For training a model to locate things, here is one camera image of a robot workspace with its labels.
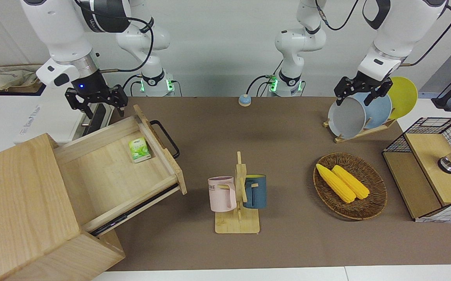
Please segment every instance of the wooden mug stand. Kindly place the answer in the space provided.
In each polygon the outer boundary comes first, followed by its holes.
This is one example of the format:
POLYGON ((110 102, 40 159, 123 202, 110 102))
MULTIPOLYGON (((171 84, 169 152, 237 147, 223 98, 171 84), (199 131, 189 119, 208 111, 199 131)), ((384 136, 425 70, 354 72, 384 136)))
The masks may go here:
MULTIPOLYGON (((330 121, 330 119, 328 118, 324 123, 322 123, 322 126, 323 126, 324 128, 328 128, 328 127, 329 127, 329 121, 330 121)), ((366 123, 365 123, 364 126, 368 125, 368 123, 369 123, 370 121, 371 121, 371 118, 368 118, 368 120, 366 120, 366 123)), ((349 138, 349 139, 344 139, 341 135, 338 135, 338 136, 334 139, 334 142, 337 143, 337 144, 339 144, 340 142, 346 142, 346 141, 349 141, 349 140, 351 140, 351 139, 357 139, 358 137, 362 137, 362 136, 365 136, 365 135, 369 135, 369 134, 371 134, 371 133, 376 133, 376 132, 379 132, 379 131, 381 131, 381 130, 386 130, 386 129, 390 128, 390 126, 392 126, 392 124, 395 123, 395 121, 397 121, 397 119, 388 119, 388 120, 387 120, 385 123, 383 123, 381 126, 378 126, 378 127, 376 127, 376 128, 372 128, 372 129, 363 129, 363 130, 361 130, 361 132, 358 133, 355 137, 351 137, 351 138, 349 138)))
POLYGON ((215 232, 224 233, 259 233, 260 218, 258 209, 245 208, 247 202, 244 182, 246 180, 246 164, 241 162, 241 151, 237 152, 236 175, 236 203, 234 210, 228 212, 215 212, 215 232))

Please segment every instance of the plate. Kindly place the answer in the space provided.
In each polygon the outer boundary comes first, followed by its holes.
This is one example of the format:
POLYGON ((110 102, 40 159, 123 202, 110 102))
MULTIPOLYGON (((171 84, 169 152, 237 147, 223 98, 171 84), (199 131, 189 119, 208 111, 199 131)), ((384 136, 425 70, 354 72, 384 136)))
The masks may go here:
POLYGON ((385 123, 392 112, 392 100, 388 95, 375 98, 368 106, 364 105, 364 100, 368 97, 368 92, 358 92, 352 95, 353 98, 361 102, 366 111, 366 118, 371 120, 364 126, 366 129, 377 128, 385 123))
POLYGON ((367 118, 362 104, 348 97, 340 106, 336 105, 336 101, 331 105, 328 119, 329 128, 335 136, 350 139, 361 132, 367 118))
POLYGON ((336 164, 354 175, 370 193, 366 199, 357 199, 352 203, 343 202, 323 180, 314 167, 314 186, 321 200, 338 215, 361 221, 379 215, 387 205, 387 189, 377 171, 365 160, 348 153, 331 153, 323 156, 318 164, 332 169, 336 164))
POLYGON ((390 119, 398 119, 413 110, 418 101, 418 90, 408 78, 392 77, 391 79, 394 84, 388 91, 388 95, 395 109, 390 114, 390 119))

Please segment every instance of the white wall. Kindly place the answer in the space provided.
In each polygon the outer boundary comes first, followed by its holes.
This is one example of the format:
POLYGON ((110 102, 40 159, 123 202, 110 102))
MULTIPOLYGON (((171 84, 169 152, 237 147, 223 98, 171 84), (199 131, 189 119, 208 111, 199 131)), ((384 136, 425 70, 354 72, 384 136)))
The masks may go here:
MULTIPOLYGON (((375 30, 365 23, 358 5, 348 25, 338 32, 326 27, 323 50, 305 53, 303 78, 306 95, 331 96, 344 75, 354 76, 372 43, 375 30)), ((325 13, 340 25, 352 0, 330 0, 325 13)), ((280 30, 299 28, 297 0, 151 0, 156 21, 172 36, 170 48, 158 52, 164 67, 173 73, 187 96, 238 96, 252 78, 272 73, 282 58, 274 46, 280 30)), ((414 61, 430 46, 451 20, 447 12, 410 56, 414 61)), ((101 68, 132 68, 135 60, 115 42, 113 34, 88 34, 101 54, 101 68)), ((418 66, 399 69, 421 88, 451 55, 451 31, 418 66)), ((45 62, 48 54, 27 22, 18 0, 0 0, 0 65, 45 62)), ((110 84, 122 83, 128 74, 107 74, 110 84)))

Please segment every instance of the blue mug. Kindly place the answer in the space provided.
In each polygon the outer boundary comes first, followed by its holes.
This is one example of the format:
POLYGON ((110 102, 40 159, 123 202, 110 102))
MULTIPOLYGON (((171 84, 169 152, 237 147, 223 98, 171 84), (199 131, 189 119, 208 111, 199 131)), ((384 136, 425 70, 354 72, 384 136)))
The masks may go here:
POLYGON ((245 208, 262 209, 267 206, 267 176, 264 174, 249 174, 244 183, 247 202, 245 208))

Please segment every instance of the pink mug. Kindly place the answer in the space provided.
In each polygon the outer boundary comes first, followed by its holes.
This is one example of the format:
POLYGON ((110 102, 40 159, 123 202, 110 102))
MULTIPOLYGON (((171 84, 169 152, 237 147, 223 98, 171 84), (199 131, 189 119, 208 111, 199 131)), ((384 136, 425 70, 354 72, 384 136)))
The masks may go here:
POLYGON ((236 187, 232 176, 208 178, 208 192, 212 211, 228 212, 236 208, 236 187))

